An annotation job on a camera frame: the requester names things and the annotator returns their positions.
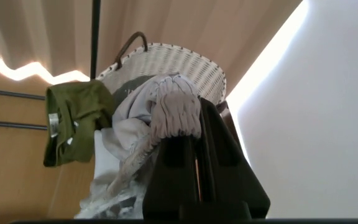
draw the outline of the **woven basket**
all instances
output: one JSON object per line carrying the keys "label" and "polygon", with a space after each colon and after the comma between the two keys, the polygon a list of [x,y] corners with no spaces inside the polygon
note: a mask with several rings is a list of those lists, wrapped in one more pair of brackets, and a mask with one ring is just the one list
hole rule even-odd
{"label": "woven basket", "polygon": [[[142,37],[143,46],[122,58],[137,37]],[[203,98],[217,105],[226,94],[226,77],[222,69],[212,60],[170,44],[148,44],[141,32],[133,34],[118,53],[115,63],[96,79],[102,81],[113,94],[126,82],[142,76],[181,73],[193,81]]]}

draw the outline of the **basket handle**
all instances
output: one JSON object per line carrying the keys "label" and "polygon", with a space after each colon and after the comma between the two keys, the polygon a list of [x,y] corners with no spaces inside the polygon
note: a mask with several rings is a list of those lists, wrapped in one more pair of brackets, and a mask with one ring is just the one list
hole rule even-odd
{"label": "basket handle", "polygon": [[116,59],[114,60],[114,63],[117,63],[116,70],[119,70],[120,68],[122,68],[122,61],[121,61],[122,56],[128,50],[129,46],[134,42],[134,40],[138,37],[141,37],[143,40],[144,51],[146,52],[148,50],[147,49],[147,40],[146,40],[146,36],[144,35],[144,33],[138,31],[138,32],[132,34],[131,37],[127,40],[127,42],[124,44],[124,46],[122,46],[122,49],[118,52],[118,55],[117,55]]}

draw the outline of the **metal rack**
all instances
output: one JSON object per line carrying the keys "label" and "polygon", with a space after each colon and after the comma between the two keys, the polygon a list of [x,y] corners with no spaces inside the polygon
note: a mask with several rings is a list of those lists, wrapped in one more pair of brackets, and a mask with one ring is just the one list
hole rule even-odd
{"label": "metal rack", "polygon": [[[91,31],[91,73],[90,73],[91,79],[95,79],[95,77],[96,77],[96,62],[97,62],[97,57],[98,57],[100,5],[101,5],[101,0],[93,0],[93,3],[92,3],[92,31]],[[31,100],[45,100],[44,96],[31,95],[31,94],[25,94],[25,93],[16,93],[16,92],[2,91],[2,90],[0,90],[0,96],[26,98],[26,99],[31,99]],[[43,125],[13,123],[13,122],[7,122],[7,121],[0,121],[0,127],[47,130],[47,127],[43,126]]]}

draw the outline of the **bright light strip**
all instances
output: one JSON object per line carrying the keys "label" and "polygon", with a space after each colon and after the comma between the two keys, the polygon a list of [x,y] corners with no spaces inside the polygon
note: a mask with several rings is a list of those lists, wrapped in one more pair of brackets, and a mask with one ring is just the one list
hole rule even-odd
{"label": "bright light strip", "polygon": [[274,67],[276,67],[305,20],[306,15],[308,14],[308,9],[309,2],[307,0],[302,1],[226,98],[232,114],[234,126],[238,133],[241,148],[249,164],[250,160],[238,121],[239,110],[256,88],[267,78]]}
{"label": "bright light strip", "polygon": [[6,66],[6,64],[1,58],[0,58],[0,73],[15,81],[20,81],[25,78],[31,77],[33,75],[38,75],[47,83],[52,85],[71,82],[71,81],[87,82],[90,80],[88,76],[77,70],[63,73],[61,75],[53,77],[48,72],[48,70],[46,70],[39,62],[32,62],[16,70],[12,70],[8,66]]}

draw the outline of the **wooden floor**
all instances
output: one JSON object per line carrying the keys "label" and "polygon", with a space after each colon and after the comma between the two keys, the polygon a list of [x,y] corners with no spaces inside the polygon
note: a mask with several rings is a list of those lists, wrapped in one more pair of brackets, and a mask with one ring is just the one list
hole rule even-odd
{"label": "wooden floor", "polygon": [[[0,90],[44,95],[37,77],[15,82],[0,75]],[[0,96],[0,121],[45,125],[45,102]],[[43,166],[46,131],[0,128],[0,223],[72,218],[89,193],[94,162]]]}

